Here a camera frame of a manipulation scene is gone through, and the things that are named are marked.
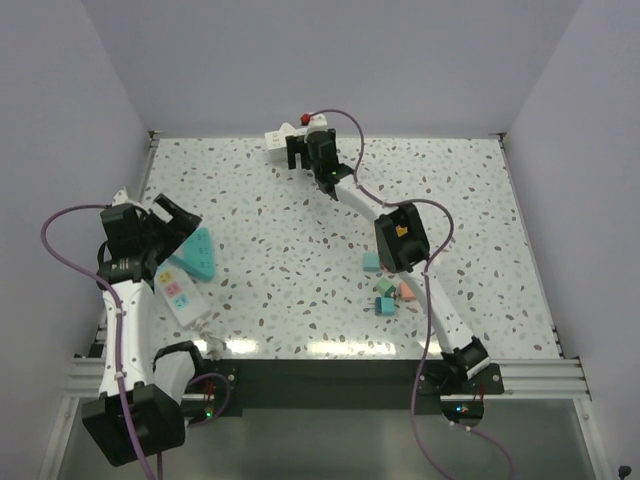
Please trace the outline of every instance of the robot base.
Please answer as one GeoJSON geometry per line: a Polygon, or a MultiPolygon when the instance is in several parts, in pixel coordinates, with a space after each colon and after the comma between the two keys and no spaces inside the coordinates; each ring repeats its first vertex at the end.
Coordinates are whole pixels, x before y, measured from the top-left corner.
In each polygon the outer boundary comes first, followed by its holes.
{"type": "MultiPolygon", "coordinates": [[[[145,455],[181,446],[185,441],[180,405],[155,385],[127,392],[133,422],[145,455]]],[[[137,460],[118,395],[82,406],[82,423],[114,467],[137,460]]]]}

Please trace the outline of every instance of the power strip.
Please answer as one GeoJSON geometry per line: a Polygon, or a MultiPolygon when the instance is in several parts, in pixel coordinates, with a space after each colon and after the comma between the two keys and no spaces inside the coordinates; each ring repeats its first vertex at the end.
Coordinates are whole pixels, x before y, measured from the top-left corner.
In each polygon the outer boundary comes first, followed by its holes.
{"type": "Polygon", "coordinates": [[[327,128],[327,119],[324,115],[316,115],[311,118],[309,125],[302,128],[293,128],[288,123],[283,123],[280,130],[267,132],[264,139],[267,144],[267,152],[269,160],[272,162],[284,162],[287,160],[287,140],[288,136],[299,137],[306,135],[314,130],[325,130],[327,128]]]}
{"type": "Polygon", "coordinates": [[[204,301],[193,281],[184,271],[168,262],[158,267],[154,279],[156,292],[160,292],[167,305],[183,327],[191,327],[198,319],[211,315],[209,305],[204,301]]]}

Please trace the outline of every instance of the teal cube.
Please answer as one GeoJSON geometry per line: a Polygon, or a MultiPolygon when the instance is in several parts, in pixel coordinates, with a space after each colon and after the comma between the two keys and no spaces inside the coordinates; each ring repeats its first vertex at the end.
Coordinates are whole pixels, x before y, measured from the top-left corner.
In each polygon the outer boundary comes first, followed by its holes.
{"type": "Polygon", "coordinates": [[[395,285],[391,283],[391,280],[386,278],[378,280],[378,283],[376,283],[376,290],[378,290],[378,293],[383,297],[392,297],[393,294],[396,293],[395,285]]]}
{"type": "Polygon", "coordinates": [[[377,297],[376,298],[376,315],[389,316],[396,313],[396,304],[393,298],[377,297]]]}
{"type": "Polygon", "coordinates": [[[365,272],[378,272],[380,271],[380,258],[378,254],[367,252],[362,259],[362,268],[365,272]]]}

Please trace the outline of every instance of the gray wall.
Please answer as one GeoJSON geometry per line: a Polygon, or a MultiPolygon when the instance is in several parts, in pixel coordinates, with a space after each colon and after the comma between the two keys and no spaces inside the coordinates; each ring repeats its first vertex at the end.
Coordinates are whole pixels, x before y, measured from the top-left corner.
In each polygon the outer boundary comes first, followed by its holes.
{"type": "MultiPolygon", "coordinates": [[[[146,132],[77,0],[3,2],[0,65],[0,478],[29,480],[100,298],[46,254],[40,225],[108,202],[139,173],[146,132]]],[[[62,223],[55,245],[93,268],[98,212],[62,223]]]]}
{"type": "Polygon", "coordinates": [[[580,3],[83,1],[145,123],[189,136],[323,107],[370,134],[504,132],[580,3]]]}
{"type": "Polygon", "coordinates": [[[640,468],[640,3],[585,0],[507,136],[554,320],[610,458],[640,468]]]}

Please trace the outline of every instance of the teal triangle block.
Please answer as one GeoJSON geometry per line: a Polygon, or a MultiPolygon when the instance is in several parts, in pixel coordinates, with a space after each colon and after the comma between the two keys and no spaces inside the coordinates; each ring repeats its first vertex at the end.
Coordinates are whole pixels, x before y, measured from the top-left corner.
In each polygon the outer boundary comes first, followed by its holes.
{"type": "Polygon", "coordinates": [[[209,230],[196,229],[169,260],[199,280],[211,280],[216,273],[216,265],[213,261],[213,244],[209,230]]]}

